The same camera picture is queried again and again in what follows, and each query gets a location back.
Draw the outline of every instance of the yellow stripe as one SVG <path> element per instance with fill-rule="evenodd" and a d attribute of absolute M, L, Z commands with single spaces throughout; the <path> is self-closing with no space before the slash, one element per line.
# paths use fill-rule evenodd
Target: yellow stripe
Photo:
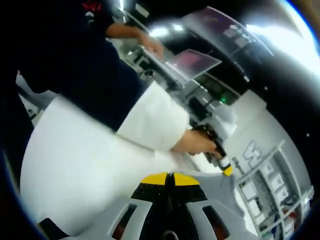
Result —
<path fill-rule="evenodd" d="M 193 177 L 186 176 L 181 173 L 174 173 L 174 181 L 176 186 L 199 185 L 199 182 Z"/>
<path fill-rule="evenodd" d="M 167 172 L 149 175 L 149 176 L 145 177 L 141 181 L 141 183 L 142 184 L 165 185 L 167 175 L 168 175 Z"/>

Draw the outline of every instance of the monitor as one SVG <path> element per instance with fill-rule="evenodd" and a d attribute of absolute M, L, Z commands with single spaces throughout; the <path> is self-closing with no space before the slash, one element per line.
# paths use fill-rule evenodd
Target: monitor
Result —
<path fill-rule="evenodd" d="M 222 61 L 207 54 L 187 49 L 171 58 L 166 64 L 188 81 L 217 66 Z"/>

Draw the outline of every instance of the white wall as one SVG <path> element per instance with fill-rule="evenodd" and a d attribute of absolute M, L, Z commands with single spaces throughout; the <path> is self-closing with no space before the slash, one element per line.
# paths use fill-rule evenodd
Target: white wall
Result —
<path fill-rule="evenodd" d="M 238 116 L 238 128 L 225 142 L 229 159 L 236 157 L 244 172 L 248 172 L 251 169 L 250 160 L 246 160 L 244 153 L 250 144 L 254 158 L 261 160 L 263 155 L 285 140 L 281 149 L 290 162 L 300 188 L 308 189 L 311 182 L 304 161 L 287 132 L 267 111 L 266 103 L 249 90 L 233 106 Z"/>

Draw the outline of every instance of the hand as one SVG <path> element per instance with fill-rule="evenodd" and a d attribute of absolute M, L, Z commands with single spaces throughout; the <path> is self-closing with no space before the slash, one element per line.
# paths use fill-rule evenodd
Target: hand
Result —
<path fill-rule="evenodd" d="M 147 51 L 156 54 L 157 57 L 160 58 L 160 60 L 164 59 L 164 47 L 155 40 L 152 40 L 144 32 L 139 33 L 138 42 L 139 44 L 144 46 Z"/>
<path fill-rule="evenodd" d="M 211 141 L 205 133 L 201 133 L 196 130 L 186 130 L 183 137 L 172 148 L 172 150 L 180 153 L 216 154 L 216 148 L 216 144 Z"/>
<path fill-rule="evenodd" d="M 189 152 L 189 154 L 190 154 L 191 156 L 196 155 L 195 153 L 191 153 L 191 152 Z M 215 157 L 217 160 L 221 160 L 221 159 L 222 159 L 222 155 L 221 155 L 220 152 L 218 152 L 218 151 L 212 152 L 211 154 L 214 155 L 214 157 Z"/>

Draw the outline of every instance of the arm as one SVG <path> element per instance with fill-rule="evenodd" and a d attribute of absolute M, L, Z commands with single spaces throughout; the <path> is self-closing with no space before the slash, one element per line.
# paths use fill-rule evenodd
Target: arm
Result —
<path fill-rule="evenodd" d="M 136 27 L 114 22 L 111 3 L 108 0 L 95 1 L 100 3 L 101 8 L 97 10 L 94 15 L 94 28 L 96 28 L 96 30 L 114 39 L 137 39 L 143 34 L 143 32 Z"/>
<path fill-rule="evenodd" d="M 182 138 L 172 148 L 175 152 L 180 153 L 211 153 L 216 156 L 216 145 L 214 142 L 203 136 L 198 131 L 186 130 Z"/>
<path fill-rule="evenodd" d="M 138 43 L 149 52 L 155 53 L 160 59 L 164 58 L 164 48 L 161 44 L 152 40 L 144 31 L 141 31 L 137 27 L 114 22 L 110 3 L 106 0 L 99 1 L 101 3 L 101 11 L 96 14 L 93 25 L 100 33 L 113 39 L 137 39 Z"/>

